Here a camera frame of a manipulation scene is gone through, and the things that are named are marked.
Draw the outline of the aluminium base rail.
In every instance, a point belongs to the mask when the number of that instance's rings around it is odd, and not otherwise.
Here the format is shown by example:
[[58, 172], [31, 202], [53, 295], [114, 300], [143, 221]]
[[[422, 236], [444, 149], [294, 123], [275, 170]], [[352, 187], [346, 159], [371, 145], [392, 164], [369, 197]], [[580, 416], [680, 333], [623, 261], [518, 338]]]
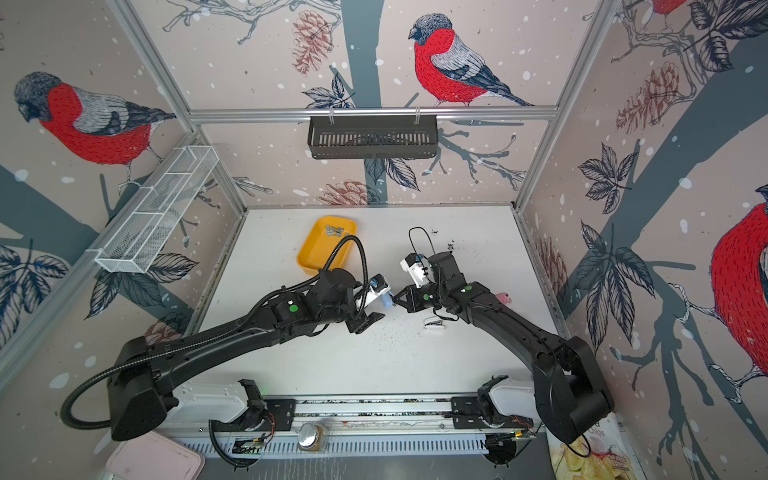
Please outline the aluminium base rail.
[[[160, 433], [215, 458], [287, 460], [332, 457], [485, 455], [491, 446], [523, 447], [534, 439], [540, 421], [507, 417], [486, 422], [473, 394], [272, 397], [267, 404], [276, 422], [254, 431], [232, 426], [208, 432], [206, 422], [171, 423]], [[301, 451], [297, 434], [305, 422], [324, 427], [319, 451]]]

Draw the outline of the silver round knob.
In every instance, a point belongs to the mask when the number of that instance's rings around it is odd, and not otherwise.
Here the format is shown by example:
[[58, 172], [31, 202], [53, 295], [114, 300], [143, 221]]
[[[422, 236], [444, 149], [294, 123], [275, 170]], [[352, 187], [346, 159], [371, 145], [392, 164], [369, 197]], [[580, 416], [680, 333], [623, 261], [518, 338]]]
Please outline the silver round knob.
[[305, 422], [297, 434], [297, 446], [301, 451], [319, 451], [325, 439], [324, 427], [316, 422]]

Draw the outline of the staple strips in tray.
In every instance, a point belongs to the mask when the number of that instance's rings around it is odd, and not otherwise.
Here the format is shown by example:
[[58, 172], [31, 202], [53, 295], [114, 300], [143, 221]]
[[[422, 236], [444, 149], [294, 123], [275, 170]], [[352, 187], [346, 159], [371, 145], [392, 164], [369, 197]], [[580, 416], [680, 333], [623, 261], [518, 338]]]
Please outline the staple strips in tray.
[[328, 237], [344, 237], [346, 235], [346, 231], [343, 227], [335, 227], [332, 225], [326, 225], [325, 226], [325, 234]]

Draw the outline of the black wall basket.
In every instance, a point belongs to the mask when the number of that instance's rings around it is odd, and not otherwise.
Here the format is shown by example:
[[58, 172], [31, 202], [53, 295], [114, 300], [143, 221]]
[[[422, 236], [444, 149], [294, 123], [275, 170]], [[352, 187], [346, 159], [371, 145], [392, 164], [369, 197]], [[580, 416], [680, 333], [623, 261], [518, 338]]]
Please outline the black wall basket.
[[426, 159], [439, 150], [435, 116], [314, 117], [307, 144], [317, 160]]

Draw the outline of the cassava chips bag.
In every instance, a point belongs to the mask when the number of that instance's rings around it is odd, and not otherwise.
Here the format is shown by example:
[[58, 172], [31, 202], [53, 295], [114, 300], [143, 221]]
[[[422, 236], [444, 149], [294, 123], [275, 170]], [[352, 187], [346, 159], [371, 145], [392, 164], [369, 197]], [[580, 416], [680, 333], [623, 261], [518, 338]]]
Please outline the cassava chips bag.
[[613, 413], [569, 445], [551, 433], [547, 441], [556, 479], [637, 479]]

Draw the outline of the blue mini stapler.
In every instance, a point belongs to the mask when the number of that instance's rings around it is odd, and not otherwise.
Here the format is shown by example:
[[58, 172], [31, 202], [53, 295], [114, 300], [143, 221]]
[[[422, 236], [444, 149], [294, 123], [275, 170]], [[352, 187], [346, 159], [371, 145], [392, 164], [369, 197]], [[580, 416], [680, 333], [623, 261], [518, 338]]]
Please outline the blue mini stapler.
[[382, 294], [379, 300], [385, 308], [392, 308], [394, 305], [393, 296], [390, 292]]

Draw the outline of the yellow plastic tray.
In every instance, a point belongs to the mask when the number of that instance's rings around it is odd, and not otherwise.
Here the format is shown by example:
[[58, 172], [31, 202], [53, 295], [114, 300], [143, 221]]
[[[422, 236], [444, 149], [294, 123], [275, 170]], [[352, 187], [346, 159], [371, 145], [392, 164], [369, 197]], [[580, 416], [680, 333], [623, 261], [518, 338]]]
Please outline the yellow plastic tray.
[[325, 226], [343, 227], [346, 236], [357, 233], [357, 224], [348, 218], [324, 216], [318, 219], [310, 229], [302, 248], [297, 255], [298, 266], [308, 275], [315, 275], [344, 237], [328, 237]]

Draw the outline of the pink pig toy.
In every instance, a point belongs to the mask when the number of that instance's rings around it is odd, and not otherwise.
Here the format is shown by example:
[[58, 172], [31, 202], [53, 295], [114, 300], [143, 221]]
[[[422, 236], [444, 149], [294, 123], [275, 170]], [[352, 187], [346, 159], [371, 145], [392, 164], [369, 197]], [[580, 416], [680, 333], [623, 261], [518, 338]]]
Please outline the pink pig toy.
[[505, 292], [498, 293], [496, 297], [503, 304], [510, 304], [512, 302], [511, 297]]

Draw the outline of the white mini stapler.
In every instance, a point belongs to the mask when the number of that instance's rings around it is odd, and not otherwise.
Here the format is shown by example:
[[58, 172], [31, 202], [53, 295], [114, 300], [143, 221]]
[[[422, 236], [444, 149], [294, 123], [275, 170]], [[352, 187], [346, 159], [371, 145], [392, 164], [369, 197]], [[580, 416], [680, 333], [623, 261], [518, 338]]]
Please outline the white mini stapler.
[[430, 332], [444, 331], [445, 322], [436, 316], [428, 317], [423, 322], [423, 328]]

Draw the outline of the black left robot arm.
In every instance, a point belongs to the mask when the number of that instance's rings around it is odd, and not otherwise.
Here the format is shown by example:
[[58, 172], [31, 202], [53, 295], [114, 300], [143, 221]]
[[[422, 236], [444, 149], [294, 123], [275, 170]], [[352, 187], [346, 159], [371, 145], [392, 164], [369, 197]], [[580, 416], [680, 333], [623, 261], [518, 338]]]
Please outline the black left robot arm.
[[[160, 426], [179, 401], [173, 392], [184, 382], [249, 352], [314, 337], [343, 323], [360, 334], [382, 319], [366, 313], [376, 285], [367, 271], [361, 280], [325, 263], [311, 279], [274, 290], [242, 317], [170, 342], [148, 344], [143, 337], [126, 342], [115, 364], [85, 380], [63, 401], [59, 417], [76, 430], [109, 429], [115, 441], [142, 436]], [[76, 401], [91, 387], [106, 382], [109, 417], [77, 418]]]

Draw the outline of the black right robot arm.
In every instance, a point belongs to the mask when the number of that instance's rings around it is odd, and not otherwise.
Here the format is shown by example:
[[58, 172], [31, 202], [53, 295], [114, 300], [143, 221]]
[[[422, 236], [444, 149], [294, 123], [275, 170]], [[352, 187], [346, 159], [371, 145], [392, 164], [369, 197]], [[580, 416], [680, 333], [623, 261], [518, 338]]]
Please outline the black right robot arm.
[[443, 308], [499, 341], [531, 372], [538, 418], [556, 438], [571, 443], [615, 408], [592, 349], [564, 339], [505, 306], [485, 285], [468, 282], [452, 253], [428, 258], [433, 279], [409, 285], [393, 302], [410, 313]]

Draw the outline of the pink lid box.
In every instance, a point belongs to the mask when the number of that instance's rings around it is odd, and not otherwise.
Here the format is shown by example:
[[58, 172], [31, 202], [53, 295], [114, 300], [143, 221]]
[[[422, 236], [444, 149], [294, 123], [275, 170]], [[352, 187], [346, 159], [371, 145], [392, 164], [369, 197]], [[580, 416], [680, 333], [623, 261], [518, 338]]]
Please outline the pink lid box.
[[205, 458], [154, 432], [121, 442], [106, 463], [120, 479], [197, 479]]

